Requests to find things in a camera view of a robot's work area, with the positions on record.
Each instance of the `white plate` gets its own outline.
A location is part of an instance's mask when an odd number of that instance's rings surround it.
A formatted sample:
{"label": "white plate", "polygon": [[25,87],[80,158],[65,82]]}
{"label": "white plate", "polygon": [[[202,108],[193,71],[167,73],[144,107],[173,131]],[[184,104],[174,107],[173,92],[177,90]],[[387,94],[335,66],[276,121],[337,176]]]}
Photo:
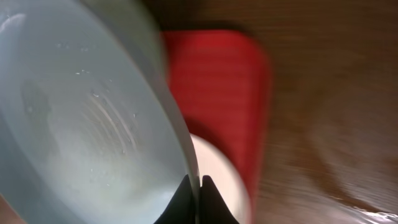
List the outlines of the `white plate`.
{"label": "white plate", "polygon": [[250,200],[243,181],[227,157],[206,140],[191,134],[197,155],[200,185],[204,175],[209,175],[225,204],[240,224],[250,223]]}

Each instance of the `wood grain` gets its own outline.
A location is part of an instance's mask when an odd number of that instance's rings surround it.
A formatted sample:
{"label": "wood grain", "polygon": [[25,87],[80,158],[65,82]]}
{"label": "wood grain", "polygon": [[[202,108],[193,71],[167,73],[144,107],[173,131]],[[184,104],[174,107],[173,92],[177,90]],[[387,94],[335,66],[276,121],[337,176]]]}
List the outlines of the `wood grain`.
{"label": "wood grain", "polygon": [[163,29],[239,27],[270,56],[274,92],[257,223],[391,223],[398,213],[397,1],[145,2]]}

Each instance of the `black object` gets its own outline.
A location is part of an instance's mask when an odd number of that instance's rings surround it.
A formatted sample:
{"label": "black object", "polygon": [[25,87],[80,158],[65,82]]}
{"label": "black object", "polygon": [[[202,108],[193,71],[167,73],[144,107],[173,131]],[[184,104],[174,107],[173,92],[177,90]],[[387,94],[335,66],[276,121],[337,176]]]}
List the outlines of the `black object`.
{"label": "black object", "polygon": [[[210,176],[203,176],[200,188],[200,224],[239,224],[232,216]],[[165,212],[155,224],[195,224],[195,202],[188,176],[182,180]]]}

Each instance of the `wooden surface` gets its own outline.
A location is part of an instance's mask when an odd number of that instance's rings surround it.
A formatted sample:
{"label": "wooden surface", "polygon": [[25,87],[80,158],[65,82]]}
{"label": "wooden surface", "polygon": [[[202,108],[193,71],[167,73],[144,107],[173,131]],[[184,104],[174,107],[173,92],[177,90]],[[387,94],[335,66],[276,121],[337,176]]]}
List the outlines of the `wooden surface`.
{"label": "wooden surface", "polygon": [[256,223],[393,223],[398,1],[146,4],[163,29],[238,28],[271,58],[272,116]]}

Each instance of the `red object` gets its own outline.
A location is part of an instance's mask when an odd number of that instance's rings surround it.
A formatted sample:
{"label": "red object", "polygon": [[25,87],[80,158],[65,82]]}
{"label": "red object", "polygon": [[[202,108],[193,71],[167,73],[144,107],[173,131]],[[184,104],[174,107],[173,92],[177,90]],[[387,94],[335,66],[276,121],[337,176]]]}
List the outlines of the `red object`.
{"label": "red object", "polygon": [[189,131],[230,159],[254,208],[271,86],[267,59],[235,31],[168,31],[164,40],[170,89]]}

